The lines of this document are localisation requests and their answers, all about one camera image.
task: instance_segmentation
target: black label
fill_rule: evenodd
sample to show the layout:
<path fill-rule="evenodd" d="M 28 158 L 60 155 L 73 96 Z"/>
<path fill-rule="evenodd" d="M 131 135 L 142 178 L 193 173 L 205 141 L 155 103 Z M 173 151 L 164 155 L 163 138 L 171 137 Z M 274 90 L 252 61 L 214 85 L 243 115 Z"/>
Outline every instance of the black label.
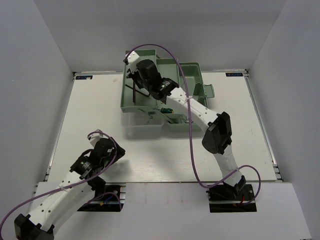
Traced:
<path fill-rule="evenodd" d="M 227 77 L 243 77 L 244 76 L 242 72 L 226 72 L 225 75 Z"/>
<path fill-rule="evenodd" d="M 76 76 L 75 80 L 86 80 L 86 79 L 92 79 L 92 75 L 91 76 Z"/>

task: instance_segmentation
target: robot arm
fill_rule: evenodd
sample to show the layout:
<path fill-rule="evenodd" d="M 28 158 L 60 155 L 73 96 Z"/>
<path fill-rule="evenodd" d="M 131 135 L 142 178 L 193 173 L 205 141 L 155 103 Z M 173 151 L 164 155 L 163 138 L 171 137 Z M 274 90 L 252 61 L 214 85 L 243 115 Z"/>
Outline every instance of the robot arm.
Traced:
<path fill-rule="evenodd" d="M 188 116 L 187 96 L 184 90 L 172 79 L 161 77 L 155 63 L 150 59 L 141 60 L 136 52 L 131 52 L 124 60 L 127 65 L 127 78 L 131 78 L 141 89 L 149 91 L 151 96 Z M 222 176 L 238 169 L 231 147 L 230 116 L 218 114 L 193 98 L 189 99 L 192 121 L 204 132 L 203 147 L 212 153 L 220 167 Z M 246 184 L 240 171 L 224 181 L 228 192 L 237 196 Z"/>
<path fill-rule="evenodd" d="M 62 191 L 49 195 L 26 216 L 20 214 L 14 220 L 15 233 L 19 240 L 53 240 L 59 228 L 82 205 L 105 192 L 106 182 L 98 176 L 87 183 L 64 189 L 68 185 L 95 176 L 106 168 L 114 157 L 116 162 L 125 155 L 125 150 L 116 142 L 99 133 L 88 138 L 94 149 L 82 153 L 71 166 L 58 186 Z"/>

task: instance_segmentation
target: gray wall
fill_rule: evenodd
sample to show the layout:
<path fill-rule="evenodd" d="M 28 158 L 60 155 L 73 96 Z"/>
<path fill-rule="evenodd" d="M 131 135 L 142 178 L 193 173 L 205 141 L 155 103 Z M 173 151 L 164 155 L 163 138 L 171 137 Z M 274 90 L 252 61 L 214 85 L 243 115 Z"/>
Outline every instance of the gray wall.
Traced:
<path fill-rule="evenodd" d="M 72 73 L 32 0 L 0 3 L 0 220 L 44 179 Z M 4 226 L 14 238 L 15 212 Z"/>
<path fill-rule="evenodd" d="M 288 1 L 251 68 L 250 85 L 282 177 L 320 240 L 320 1 Z"/>
<path fill-rule="evenodd" d="M 71 70 L 80 72 L 122 71 L 124 51 L 145 43 L 164 45 L 206 71 L 249 68 L 286 1 L 34 2 Z"/>

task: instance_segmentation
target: green tray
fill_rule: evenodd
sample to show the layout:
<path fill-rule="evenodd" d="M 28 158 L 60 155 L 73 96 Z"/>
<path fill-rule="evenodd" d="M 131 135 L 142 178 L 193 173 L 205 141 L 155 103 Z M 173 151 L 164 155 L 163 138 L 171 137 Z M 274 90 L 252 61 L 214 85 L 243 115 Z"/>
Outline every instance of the green tray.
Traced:
<path fill-rule="evenodd" d="M 137 54 L 142 60 L 150 59 L 155 64 L 156 67 L 164 78 L 170 78 L 180 85 L 183 90 L 185 89 L 185 83 L 182 78 L 182 74 L 178 69 L 176 62 L 172 58 L 159 58 L 156 54 L 155 49 L 150 50 L 137 50 Z M 208 107 L 207 98 L 213 98 L 215 96 L 213 86 L 204 85 L 203 79 L 200 71 L 200 66 L 196 62 L 182 62 L 180 63 L 186 81 L 188 85 L 189 94 L 197 100 L 199 103 Z M 175 111 L 172 107 L 167 104 L 163 104 L 161 101 L 157 101 L 154 98 L 143 96 L 142 94 L 136 92 L 135 99 L 136 104 L 133 103 L 133 91 L 129 86 L 133 86 L 133 81 L 130 78 L 126 78 L 127 66 L 124 67 L 123 72 L 123 84 L 122 84 L 122 94 L 121 94 L 121 110 L 124 113 L 134 113 L 140 112 L 144 113 L 153 119 L 166 119 L 168 123 L 168 128 L 172 132 L 185 132 L 189 129 L 189 123 L 187 117 Z M 145 89 L 139 89 L 140 92 L 144 94 L 149 94 Z M 161 108 L 171 108 L 173 113 L 161 113 Z M 195 123 L 192 124 L 193 131 L 200 131 L 200 127 Z"/>

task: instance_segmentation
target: clear plastic container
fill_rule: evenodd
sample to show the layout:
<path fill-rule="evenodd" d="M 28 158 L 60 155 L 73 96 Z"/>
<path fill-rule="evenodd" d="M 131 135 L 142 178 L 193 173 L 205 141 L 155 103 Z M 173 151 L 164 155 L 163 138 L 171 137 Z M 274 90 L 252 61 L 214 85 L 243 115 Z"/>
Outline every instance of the clear plastic container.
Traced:
<path fill-rule="evenodd" d="M 130 139 L 154 139 L 161 136 L 163 119 L 153 119 L 139 112 L 122 112 L 121 125 Z"/>

